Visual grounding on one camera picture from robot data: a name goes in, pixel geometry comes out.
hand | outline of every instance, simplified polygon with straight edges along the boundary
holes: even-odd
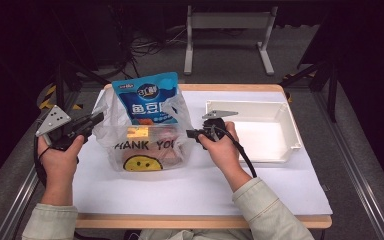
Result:
[[[226,122],[225,125],[226,130],[239,142],[235,124],[233,122]],[[239,164],[239,152],[229,137],[224,136],[219,141],[213,142],[205,135],[200,134],[198,139],[210,153],[213,162],[226,177],[232,191],[236,191],[251,179],[251,176]]]
[[[84,137],[78,136],[65,151],[48,149],[41,157],[46,171],[46,189],[41,203],[69,206],[73,202],[72,183],[77,169],[77,155],[83,146]],[[43,137],[38,139],[38,155],[40,156],[48,145]]]

sleeve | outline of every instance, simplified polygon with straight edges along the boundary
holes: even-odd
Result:
[[[233,194],[254,239],[314,239],[260,178],[253,178]]]
[[[38,203],[23,232],[23,240],[73,239],[77,209]]]

white tray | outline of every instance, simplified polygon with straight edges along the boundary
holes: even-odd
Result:
[[[302,146],[287,103],[209,100],[206,109],[207,113],[213,110],[238,112],[223,119],[235,123],[240,144],[251,162],[284,163]]]

smiley face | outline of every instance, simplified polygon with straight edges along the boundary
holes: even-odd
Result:
[[[124,162],[123,168],[129,172],[159,171],[163,169],[160,161],[145,155],[134,155]]]

wooden table edge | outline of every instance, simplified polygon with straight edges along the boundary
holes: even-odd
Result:
[[[179,84],[182,91],[283,92],[278,84]]]
[[[309,229],[327,229],[330,215],[297,216]],[[117,229],[243,229],[249,228],[242,216],[155,216],[79,213],[76,228]]]

